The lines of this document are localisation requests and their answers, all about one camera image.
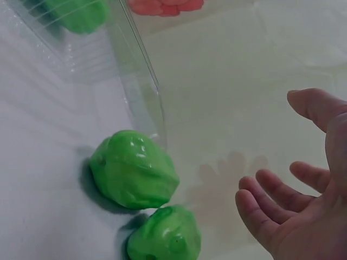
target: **white surface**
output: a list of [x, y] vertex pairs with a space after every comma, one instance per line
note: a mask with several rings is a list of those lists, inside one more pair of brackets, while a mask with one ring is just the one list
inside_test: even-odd
[[103, 209], [81, 179], [101, 140], [131, 128], [119, 79], [66, 84], [30, 50], [0, 27], [1, 259], [121, 259], [133, 215]]

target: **hand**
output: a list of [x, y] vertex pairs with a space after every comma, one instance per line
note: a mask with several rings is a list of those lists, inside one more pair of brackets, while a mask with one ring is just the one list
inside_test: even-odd
[[294, 162], [290, 170], [321, 195], [312, 197], [267, 170], [240, 180], [239, 214], [275, 260], [347, 259], [347, 102], [318, 89], [288, 93], [301, 116], [326, 133], [330, 170]]

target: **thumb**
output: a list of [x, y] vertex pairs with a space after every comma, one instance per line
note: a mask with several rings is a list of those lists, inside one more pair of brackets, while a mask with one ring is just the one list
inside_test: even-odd
[[347, 113], [340, 114], [329, 123], [325, 152], [331, 178], [339, 194], [347, 200]]

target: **clear plastic container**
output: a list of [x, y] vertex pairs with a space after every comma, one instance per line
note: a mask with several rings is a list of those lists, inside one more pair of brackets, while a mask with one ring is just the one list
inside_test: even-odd
[[134, 128], [165, 147], [156, 77], [119, 1], [9, 0], [3, 6], [9, 6], [3, 23], [60, 79], [90, 86], [119, 79]]

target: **green slime ball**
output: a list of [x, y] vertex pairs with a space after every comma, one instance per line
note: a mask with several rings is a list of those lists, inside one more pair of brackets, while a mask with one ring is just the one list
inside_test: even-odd
[[89, 166], [100, 192], [129, 209], [161, 207], [179, 184], [166, 152], [132, 130], [106, 138], [91, 156]]
[[76, 34], [90, 34], [106, 22], [105, 0], [43, 0], [47, 9], [66, 29]]
[[200, 249], [195, 217], [182, 206], [158, 209], [127, 243], [131, 260], [197, 260]]

